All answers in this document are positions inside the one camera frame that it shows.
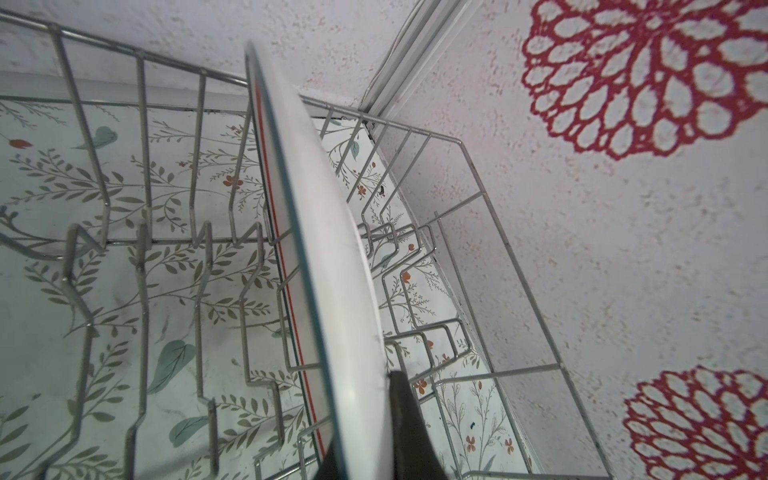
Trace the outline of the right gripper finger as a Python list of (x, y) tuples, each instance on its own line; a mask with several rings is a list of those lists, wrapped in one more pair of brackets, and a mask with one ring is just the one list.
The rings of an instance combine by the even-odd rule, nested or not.
[(402, 371), (391, 371), (388, 378), (394, 478), (446, 480), (446, 472), (432, 446), (408, 376)]

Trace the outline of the white round plate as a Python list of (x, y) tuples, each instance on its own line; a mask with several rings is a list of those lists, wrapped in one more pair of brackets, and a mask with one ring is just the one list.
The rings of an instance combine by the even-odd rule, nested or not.
[(316, 451), (343, 479), (394, 473), (387, 359), (358, 229), (315, 125), (266, 48), (245, 65), (269, 218), (286, 277), (289, 367), (304, 387)]

